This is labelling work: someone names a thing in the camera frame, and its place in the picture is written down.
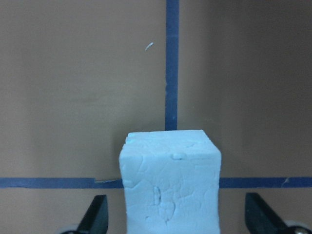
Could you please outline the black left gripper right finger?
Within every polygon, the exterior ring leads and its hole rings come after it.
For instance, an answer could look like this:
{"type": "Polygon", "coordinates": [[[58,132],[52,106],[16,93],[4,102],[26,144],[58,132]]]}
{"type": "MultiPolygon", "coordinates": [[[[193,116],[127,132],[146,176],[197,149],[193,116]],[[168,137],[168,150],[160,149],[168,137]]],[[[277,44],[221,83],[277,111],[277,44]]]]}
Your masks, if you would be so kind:
{"type": "Polygon", "coordinates": [[[245,195],[245,224],[251,234],[294,234],[258,193],[245,195]]]}

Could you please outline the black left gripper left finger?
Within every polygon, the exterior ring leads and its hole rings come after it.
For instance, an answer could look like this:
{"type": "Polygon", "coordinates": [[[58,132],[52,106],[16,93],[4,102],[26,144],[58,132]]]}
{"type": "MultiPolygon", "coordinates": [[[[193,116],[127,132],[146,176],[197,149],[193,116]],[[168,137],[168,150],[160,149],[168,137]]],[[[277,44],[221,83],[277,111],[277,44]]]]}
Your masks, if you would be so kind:
{"type": "Polygon", "coordinates": [[[106,234],[108,231],[108,201],[106,195],[96,195],[76,232],[79,234],[106,234]]]}

